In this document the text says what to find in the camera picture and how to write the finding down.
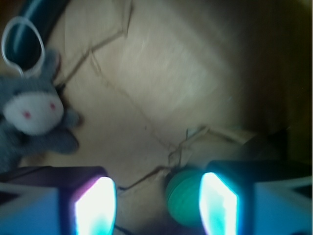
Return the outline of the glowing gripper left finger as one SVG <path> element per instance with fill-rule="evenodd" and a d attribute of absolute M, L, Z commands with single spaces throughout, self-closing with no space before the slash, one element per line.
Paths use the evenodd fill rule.
<path fill-rule="evenodd" d="M 100 166 L 20 167 L 0 175 L 3 235 L 111 235 L 116 186 Z"/>

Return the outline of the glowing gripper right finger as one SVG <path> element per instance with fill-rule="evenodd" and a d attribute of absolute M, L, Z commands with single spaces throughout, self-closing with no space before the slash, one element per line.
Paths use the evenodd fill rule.
<path fill-rule="evenodd" d="M 296 161 L 211 161 L 199 210 L 207 235 L 310 235 L 313 168 Z"/>

